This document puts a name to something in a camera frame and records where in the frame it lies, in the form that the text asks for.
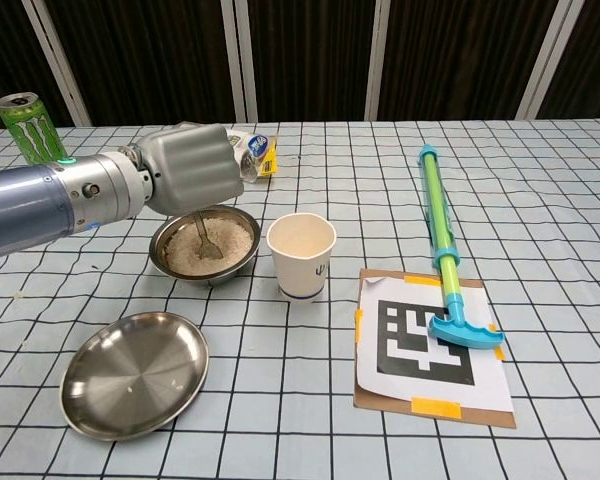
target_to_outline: can lid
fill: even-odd
[[[0,98],[0,108],[22,108],[33,105],[38,96],[33,92],[12,93]]]

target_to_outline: stainless steel plate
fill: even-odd
[[[194,222],[192,215],[176,217],[162,225],[156,233],[153,234],[153,238],[149,244],[149,257],[158,270],[171,277],[179,278],[180,280],[188,280],[194,283],[205,283],[214,286],[220,285],[235,277],[238,274],[238,271],[255,257],[258,246],[260,245],[260,225],[258,225],[258,222],[256,222],[256,220],[247,212],[226,205],[214,205],[212,207],[204,208],[200,210],[200,213],[204,218],[224,218],[233,220],[249,233],[251,236],[251,246],[247,254],[238,263],[220,272],[200,276],[182,275],[181,273],[171,270],[169,262],[167,262],[167,245],[175,233],[181,228]]]
[[[139,313],[100,330],[78,350],[60,387],[67,422],[100,440],[126,440],[164,425],[195,398],[209,349],[172,313]]]

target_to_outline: metal spoon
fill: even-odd
[[[198,256],[200,258],[213,258],[219,260],[223,257],[222,251],[218,246],[209,240],[207,237],[207,229],[204,226],[202,215],[200,211],[193,212],[193,218],[196,221],[196,228],[198,229],[198,235],[200,235],[200,248],[198,249]]]

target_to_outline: black curtain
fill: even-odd
[[[258,120],[362,120],[374,0],[249,0]]]
[[[0,0],[0,97],[27,91],[38,94],[56,126],[73,125],[22,2]]]
[[[218,0],[46,0],[94,125],[233,122]]]
[[[514,118],[556,4],[391,2],[378,119]]]
[[[580,11],[539,118],[600,118],[600,0]]]

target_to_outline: checkered tablecloth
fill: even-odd
[[[163,127],[60,129],[74,155]],[[228,202],[315,212],[339,240],[320,301],[290,305],[262,242],[216,288],[160,274],[138,218],[0,258],[0,478],[600,479],[600,120],[235,125],[278,135],[279,171]],[[417,155],[440,153],[463,257],[507,332],[516,430],[358,410],[360,268],[432,273]],[[22,164],[0,130],[0,169]],[[104,443],[67,427],[58,384],[98,329],[166,310],[202,326],[203,391],[176,421]]]

